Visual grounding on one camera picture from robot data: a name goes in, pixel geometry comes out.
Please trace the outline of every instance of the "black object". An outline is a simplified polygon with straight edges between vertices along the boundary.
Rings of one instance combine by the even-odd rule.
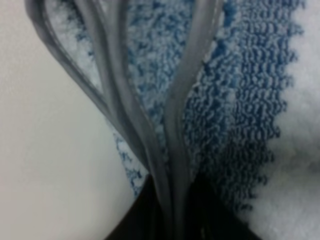
[[[186,209],[186,240],[261,240],[240,222],[199,176]],[[129,212],[105,240],[168,240],[153,179],[149,176]]]

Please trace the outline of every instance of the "white wall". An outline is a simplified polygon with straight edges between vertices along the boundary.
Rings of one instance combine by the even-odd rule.
[[[104,117],[0,0],[0,239],[103,239],[133,202]]]

